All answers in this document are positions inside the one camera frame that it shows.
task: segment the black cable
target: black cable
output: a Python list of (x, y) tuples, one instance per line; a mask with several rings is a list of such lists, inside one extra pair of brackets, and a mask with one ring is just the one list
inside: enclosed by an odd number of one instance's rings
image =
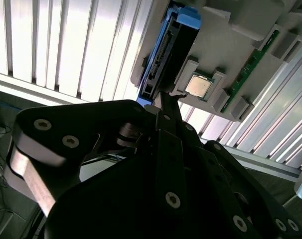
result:
[(42, 212), (42, 210), (40, 210), (37, 216), (33, 219), (28, 234), (24, 239), (33, 238), (44, 216), (45, 216), (44, 213)]

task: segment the screw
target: screw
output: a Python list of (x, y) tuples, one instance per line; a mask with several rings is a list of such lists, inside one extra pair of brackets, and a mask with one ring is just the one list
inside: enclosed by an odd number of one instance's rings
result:
[(185, 127), (186, 127), (189, 131), (192, 131), (192, 130), (193, 130), (192, 126), (189, 125), (189, 124), (186, 124)]
[(165, 195), (166, 202), (173, 208), (178, 209), (181, 206), (180, 198), (173, 192), (168, 192)]
[(221, 147), (218, 144), (213, 144), (214, 148), (216, 148), (217, 150), (221, 150)]
[(67, 135), (62, 138), (62, 143), (68, 148), (76, 148), (79, 145), (79, 140), (72, 135)]
[(164, 118), (166, 118), (167, 120), (170, 120), (171, 118), (167, 115), (164, 115)]
[(238, 215), (235, 215), (233, 217), (233, 222), (240, 231), (242, 231), (244, 233), (247, 232), (247, 225), (241, 217), (239, 217)]
[(281, 220), (275, 219), (275, 222), (276, 222), (276, 225), (279, 227), (279, 229), (281, 229), (283, 232), (287, 231), (285, 224)]
[(36, 119), (33, 123), (33, 126), (35, 126), (37, 130), (42, 131), (51, 129), (51, 123), (45, 119)]
[(291, 219), (288, 219), (287, 222), (289, 223), (289, 225), (291, 226), (291, 228), (295, 231), (298, 232), (300, 229), (298, 228), (298, 226), (296, 225), (296, 223), (294, 223)]

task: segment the green circuit board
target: green circuit board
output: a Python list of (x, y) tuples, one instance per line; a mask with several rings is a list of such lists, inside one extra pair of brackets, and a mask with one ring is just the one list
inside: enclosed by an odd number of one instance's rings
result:
[(279, 31), (275, 30), (271, 35), (268, 42), (262, 48), (262, 50), (254, 49), (251, 56), (246, 61), (244, 67), (241, 69), (240, 73), (236, 77), (235, 81), (233, 82), (232, 86), (227, 90), (227, 94), (230, 96), (228, 101), (223, 106), (221, 112), (225, 112), (231, 101), (235, 98), (238, 91), (241, 89), (242, 85), (245, 81), (249, 78), (250, 74), (253, 72), (255, 67), (259, 64), (267, 50), (270, 48), (271, 44), (274, 42), (275, 38), (279, 35)]

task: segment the blue plastic tab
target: blue plastic tab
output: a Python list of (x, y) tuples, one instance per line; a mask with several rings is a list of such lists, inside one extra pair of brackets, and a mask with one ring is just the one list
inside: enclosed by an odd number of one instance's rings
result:
[(145, 99), (143, 99), (143, 98), (140, 98), (140, 97), (137, 98), (137, 102), (138, 102), (140, 105), (142, 105), (142, 106), (151, 105), (151, 104), (152, 104), (152, 102), (150, 102), (150, 101), (148, 101), (148, 100), (145, 100)]
[(201, 26), (201, 16), (197, 13), (195, 8), (190, 6), (179, 9), (176, 21), (196, 30)]

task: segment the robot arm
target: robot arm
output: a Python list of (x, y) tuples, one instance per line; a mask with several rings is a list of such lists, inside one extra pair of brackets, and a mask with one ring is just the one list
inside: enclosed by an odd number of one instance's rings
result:
[[(44, 238), (302, 238), (298, 222), (218, 142), (203, 145), (177, 97), (19, 113), (8, 166), (47, 221)], [(80, 182), (84, 161), (127, 158)]]

